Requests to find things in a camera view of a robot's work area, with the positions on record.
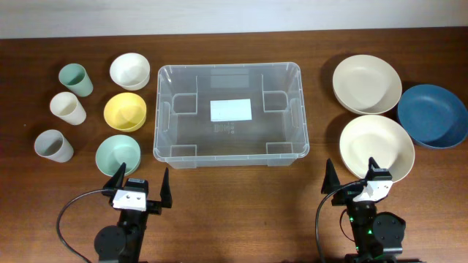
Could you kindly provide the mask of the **beige plate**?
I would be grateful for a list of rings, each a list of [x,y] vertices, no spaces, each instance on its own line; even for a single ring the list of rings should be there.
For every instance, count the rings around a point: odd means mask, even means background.
[[[397,71],[376,56],[355,55],[341,61],[332,77],[338,102],[359,115],[379,115],[394,108],[402,95]]]

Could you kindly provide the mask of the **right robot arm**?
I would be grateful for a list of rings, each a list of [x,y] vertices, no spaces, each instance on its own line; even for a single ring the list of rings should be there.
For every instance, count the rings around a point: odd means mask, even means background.
[[[345,206],[349,217],[356,253],[347,254],[345,262],[396,262],[403,252],[402,241],[406,221],[390,212],[377,211],[377,203],[388,196],[393,177],[388,169],[381,168],[369,159],[365,178],[342,185],[333,162],[326,162],[321,193],[333,206]]]

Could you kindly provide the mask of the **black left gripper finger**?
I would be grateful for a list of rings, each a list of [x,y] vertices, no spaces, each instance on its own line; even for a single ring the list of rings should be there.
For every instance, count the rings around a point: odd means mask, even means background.
[[[106,191],[115,191],[122,187],[123,179],[125,176],[127,165],[125,162],[121,164],[117,172],[109,179],[108,182],[103,186]]]
[[[162,181],[162,186],[160,189],[160,197],[161,197],[161,207],[164,208],[171,208],[173,205],[173,198],[170,190],[170,177],[169,177],[169,169],[165,168],[165,173]]]

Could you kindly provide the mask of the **cream plate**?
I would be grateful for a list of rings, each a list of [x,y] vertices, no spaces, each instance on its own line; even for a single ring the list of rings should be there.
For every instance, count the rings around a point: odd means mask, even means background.
[[[411,137],[395,121],[381,115],[362,115],[350,121],[339,139],[339,151],[346,168],[364,178],[369,159],[388,169],[393,182],[404,179],[415,163]]]

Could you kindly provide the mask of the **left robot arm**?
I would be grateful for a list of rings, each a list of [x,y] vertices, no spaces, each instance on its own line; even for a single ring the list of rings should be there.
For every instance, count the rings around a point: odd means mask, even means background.
[[[169,170],[166,169],[159,201],[148,199],[148,181],[125,179],[126,164],[103,186],[103,195],[110,206],[120,212],[115,225],[101,229],[94,239],[99,262],[138,262],[150,215],[161,215],[164,208],[173,205]]]

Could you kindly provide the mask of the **yellow small bowl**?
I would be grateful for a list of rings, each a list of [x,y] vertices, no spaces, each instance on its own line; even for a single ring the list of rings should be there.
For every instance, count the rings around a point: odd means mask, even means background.
[[[121,132],[134,132],[146,122],[145,100],[130,92],[113,96],[104,108],[104,119],[108,126]]]

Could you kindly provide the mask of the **mint green small bowl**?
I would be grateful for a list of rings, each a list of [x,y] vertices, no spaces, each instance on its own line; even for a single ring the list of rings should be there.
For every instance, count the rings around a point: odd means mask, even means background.
[[[138,142],[127,135],[114,135],[98,147],[95,162],[101,173],[112,177],[125,163],[125,176],[131,175],[140,166],[141,149]]]

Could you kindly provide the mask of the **dark blue plate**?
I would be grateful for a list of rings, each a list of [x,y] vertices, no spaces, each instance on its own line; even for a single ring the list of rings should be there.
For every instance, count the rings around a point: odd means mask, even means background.
[[[438,85],[420,84],[406,90],[397,118],[415,143],[426,148],[453,148],[467,138],[466,106]]]

